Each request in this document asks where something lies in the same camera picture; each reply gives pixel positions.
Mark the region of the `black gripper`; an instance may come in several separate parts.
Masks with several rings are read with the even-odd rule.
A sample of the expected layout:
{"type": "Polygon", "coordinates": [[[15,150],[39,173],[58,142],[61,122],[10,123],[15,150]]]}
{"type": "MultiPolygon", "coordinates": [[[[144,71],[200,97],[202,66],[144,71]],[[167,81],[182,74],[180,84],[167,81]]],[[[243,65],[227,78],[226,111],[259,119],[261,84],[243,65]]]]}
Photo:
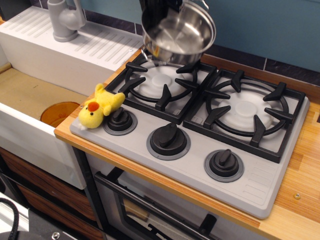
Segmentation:
{"type": "Polygon", "coordinates": [[[152,23],[158,23],[168,14],[171,8],[180,12],[183,7],[183,0],[139,0],[141,10],[150,15],[152,23]]]}

